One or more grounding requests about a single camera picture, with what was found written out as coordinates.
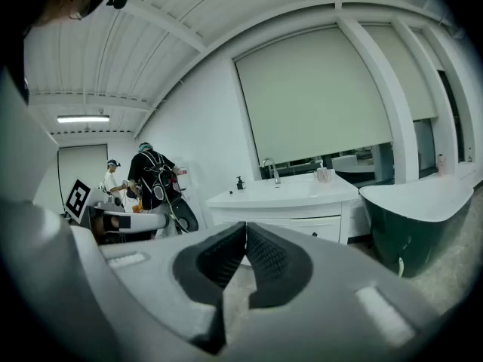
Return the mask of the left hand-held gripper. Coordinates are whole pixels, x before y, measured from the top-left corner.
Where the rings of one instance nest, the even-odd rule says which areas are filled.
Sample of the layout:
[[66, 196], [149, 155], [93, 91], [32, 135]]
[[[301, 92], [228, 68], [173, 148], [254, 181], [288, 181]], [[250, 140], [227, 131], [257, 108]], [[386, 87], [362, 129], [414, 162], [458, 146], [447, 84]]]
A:
[[[80, 179], [75, 181], [65, 208], [69, 221], [89, 230], [98, 244], [124, 243], [131, 233], [121, 199], [106, 190], [92, 189]], [[132, 213], [130, 219], [131, 231], [157, 231], [169, 224], [164, 213]]]

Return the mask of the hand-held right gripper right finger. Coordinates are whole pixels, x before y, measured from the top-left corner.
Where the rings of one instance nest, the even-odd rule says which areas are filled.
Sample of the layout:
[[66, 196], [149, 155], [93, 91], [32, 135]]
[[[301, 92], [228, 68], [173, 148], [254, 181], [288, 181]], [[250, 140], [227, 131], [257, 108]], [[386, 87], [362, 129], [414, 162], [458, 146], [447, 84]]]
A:
[[360, 251], [281, 227], [246, 225], [256, 290], [228, 362], [408, 362], [443, 328], [406, 280]]

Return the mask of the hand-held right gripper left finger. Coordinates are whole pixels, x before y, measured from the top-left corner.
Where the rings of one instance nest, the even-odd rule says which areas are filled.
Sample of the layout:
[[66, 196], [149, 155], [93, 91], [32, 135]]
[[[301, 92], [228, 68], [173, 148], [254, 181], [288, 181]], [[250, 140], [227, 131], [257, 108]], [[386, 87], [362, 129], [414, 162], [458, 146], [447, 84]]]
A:
[[248, 362], [245, 344], [226, 341], [224, 292], [245, 254], [245, 223], [160, 241], [102, 249], [136, 307], [130, 315], [137, 362]]

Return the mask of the clear pink dotted cup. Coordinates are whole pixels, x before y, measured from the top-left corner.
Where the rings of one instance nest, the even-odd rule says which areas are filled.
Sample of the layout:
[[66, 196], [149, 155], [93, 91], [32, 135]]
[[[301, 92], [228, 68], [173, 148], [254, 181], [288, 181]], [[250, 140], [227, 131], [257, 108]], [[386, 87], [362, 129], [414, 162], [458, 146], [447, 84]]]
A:
[[329, 183], [332, 181], [335, 175], [334, 169], [328, 169], [326, 167], [319, 167], [314, 173], [314, 177], [321, 183]]

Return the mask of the black oval device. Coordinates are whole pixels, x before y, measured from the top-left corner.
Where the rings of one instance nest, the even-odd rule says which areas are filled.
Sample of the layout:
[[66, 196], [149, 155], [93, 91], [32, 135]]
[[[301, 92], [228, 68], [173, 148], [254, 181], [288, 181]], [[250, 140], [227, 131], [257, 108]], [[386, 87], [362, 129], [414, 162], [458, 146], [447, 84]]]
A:
[[170, 179], [169, 185], [165, 187], [165, 191], [171, 216], [174, 218], [181, 232], [189, 233], [198, 231], [198, 220], [183, 197], [178, 182], [174, 178]]

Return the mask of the long ceiling light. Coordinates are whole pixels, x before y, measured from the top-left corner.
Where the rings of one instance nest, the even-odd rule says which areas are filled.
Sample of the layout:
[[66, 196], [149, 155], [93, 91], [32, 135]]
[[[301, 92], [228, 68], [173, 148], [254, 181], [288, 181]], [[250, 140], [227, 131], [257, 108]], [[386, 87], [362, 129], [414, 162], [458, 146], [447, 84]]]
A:
[[71, 115], [58, 116], [57, 122], [59, 124], [73, 124], [73, 123], [106, 123], [109, 122], [108, 115]]

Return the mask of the white sink vanity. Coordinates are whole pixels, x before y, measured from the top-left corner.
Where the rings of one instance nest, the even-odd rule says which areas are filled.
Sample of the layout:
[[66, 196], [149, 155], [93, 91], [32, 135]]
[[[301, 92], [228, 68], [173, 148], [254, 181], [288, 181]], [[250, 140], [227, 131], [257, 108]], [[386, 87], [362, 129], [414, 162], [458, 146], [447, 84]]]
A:
[[337, 175], [329, 183], [311, 173], [248, 183], [206, 201], [214, 224], [256, 222], [292, 229], [316, 238], [347, 244], [351, 203], [358, 189]]

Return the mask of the chrome faucet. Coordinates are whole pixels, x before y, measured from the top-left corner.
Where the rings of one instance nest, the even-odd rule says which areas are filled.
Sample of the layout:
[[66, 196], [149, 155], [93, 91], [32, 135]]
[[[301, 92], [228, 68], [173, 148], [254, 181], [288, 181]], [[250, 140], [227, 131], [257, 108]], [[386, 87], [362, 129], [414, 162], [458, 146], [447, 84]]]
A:
[[272, 158], [264, 158], [263, 159], [263, 167], [267, 167], [269, 170], [272, 171], [273, 179], [275, 181], [276, 185], [281, 184], [280, 176], [278, 174], [278, 171], [276, 169], [275, 162]]

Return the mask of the dark green white bathtub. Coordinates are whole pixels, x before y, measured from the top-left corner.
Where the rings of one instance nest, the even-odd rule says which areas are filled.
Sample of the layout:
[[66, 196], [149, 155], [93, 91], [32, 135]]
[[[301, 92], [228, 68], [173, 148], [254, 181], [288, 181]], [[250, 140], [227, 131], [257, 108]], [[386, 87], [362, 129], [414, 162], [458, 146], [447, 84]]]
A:
[[377, 255], [392, 272], [414, 278], [454, 242], [474, 188], [455, 176], [359, 189]]

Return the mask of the dark framed window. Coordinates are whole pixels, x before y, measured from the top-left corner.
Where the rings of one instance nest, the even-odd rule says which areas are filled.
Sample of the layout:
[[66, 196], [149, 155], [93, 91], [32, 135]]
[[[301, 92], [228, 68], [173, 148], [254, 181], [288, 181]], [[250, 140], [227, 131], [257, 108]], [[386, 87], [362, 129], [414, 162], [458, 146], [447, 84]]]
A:
[[348, 183], [361, 188], [394, 183], [395, 169], [392, 143], [286, 161], [275, 165], [280, 177], [313, 173], [323, 164]]

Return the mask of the large white roller blind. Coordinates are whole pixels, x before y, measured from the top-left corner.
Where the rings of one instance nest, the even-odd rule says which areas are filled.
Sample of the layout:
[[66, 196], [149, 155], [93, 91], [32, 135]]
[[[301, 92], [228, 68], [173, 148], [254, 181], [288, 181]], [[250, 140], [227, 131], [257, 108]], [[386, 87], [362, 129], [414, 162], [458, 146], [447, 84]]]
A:
[[338, 28], [277, 41], [236, 69], [260, 160], [279, 164], [392, 142], [377, 86]]

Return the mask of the narrow white roller blind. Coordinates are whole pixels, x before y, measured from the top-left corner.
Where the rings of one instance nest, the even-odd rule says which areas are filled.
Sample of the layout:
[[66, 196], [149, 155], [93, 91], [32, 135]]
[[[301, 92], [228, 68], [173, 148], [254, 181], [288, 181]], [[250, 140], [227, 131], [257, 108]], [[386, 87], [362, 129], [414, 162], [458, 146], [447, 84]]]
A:
[[414, 121], [436, 118], [429, 86], [409, 48], [391, 26], [364, 26], [389, 61], [399, 80]]

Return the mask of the white wall-mounted box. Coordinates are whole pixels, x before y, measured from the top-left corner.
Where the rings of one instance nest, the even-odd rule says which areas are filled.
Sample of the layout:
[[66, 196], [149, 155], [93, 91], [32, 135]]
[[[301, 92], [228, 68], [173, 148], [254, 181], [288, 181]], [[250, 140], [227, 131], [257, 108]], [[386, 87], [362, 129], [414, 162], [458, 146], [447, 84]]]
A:
[[189, 169], [189, 165], [184, 161], [178, 161], [176, 163], [176, 166], [178, 167], [177, 181], [182, 193], [184, 193], [185, 191], [191, 190], [192, 178], [191, 178], [191, 171]]

